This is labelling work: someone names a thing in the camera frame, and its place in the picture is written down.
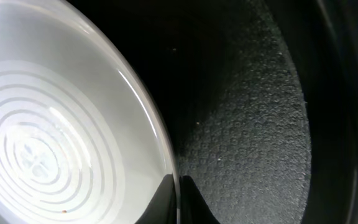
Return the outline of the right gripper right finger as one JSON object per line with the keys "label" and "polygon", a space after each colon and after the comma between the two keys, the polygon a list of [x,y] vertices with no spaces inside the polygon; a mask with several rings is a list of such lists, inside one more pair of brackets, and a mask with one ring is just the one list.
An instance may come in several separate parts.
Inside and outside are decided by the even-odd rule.
{"label": "right gripper right finger", "polygon": [[219,224],[193,179],[180,177],[181,224]]}

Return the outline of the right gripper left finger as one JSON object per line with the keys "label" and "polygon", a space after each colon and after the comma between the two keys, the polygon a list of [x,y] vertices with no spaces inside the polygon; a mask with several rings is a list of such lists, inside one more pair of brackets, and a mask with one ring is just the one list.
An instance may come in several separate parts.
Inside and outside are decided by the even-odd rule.
{"label": "right gripper left finger", "polygon": [[158,186],[145,212],[135,224],[176,224],[177,200],[172,174],[167,174]]}

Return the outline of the grey plate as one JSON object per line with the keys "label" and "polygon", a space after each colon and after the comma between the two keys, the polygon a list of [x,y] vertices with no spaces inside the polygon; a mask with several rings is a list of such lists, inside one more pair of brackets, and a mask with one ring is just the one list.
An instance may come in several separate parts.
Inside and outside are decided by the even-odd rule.
{"label": "grey plate", "polygon": [[0,1],[0,223],[136,223],[180,185],[142,82],[66,1]]}

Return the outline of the round black tray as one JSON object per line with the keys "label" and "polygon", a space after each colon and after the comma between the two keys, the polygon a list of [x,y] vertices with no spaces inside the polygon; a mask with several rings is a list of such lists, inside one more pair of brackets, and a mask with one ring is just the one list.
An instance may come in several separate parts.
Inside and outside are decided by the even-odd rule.
{"label": "round black tray", "polygon": [[358,1],[73,1],[219,223],[358,223]]}

